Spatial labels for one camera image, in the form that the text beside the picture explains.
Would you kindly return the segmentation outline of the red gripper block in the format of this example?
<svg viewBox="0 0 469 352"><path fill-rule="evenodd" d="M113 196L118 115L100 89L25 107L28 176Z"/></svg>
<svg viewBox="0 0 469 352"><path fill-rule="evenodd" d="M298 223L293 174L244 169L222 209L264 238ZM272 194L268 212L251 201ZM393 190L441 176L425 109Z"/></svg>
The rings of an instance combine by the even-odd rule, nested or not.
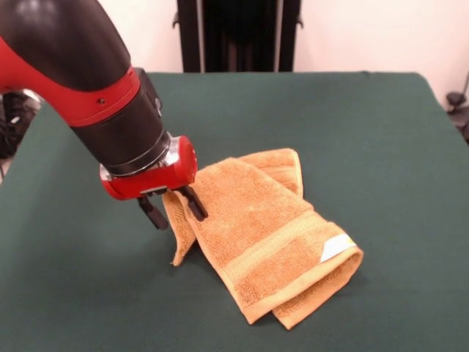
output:
<svg viewBox="0 0 469 352"><path fill-rule="evenodd" d="M192 184L198 170L196 152L187 136L171 137L163 159L150 168L127 177L111 175L100 166L100 180L105 190L115 199L137 199L139 207L158 230L168 228L168 221L150 202L146 194L175 190L188 201L188 207L198 221L204 221L208 213Z"/></svg>

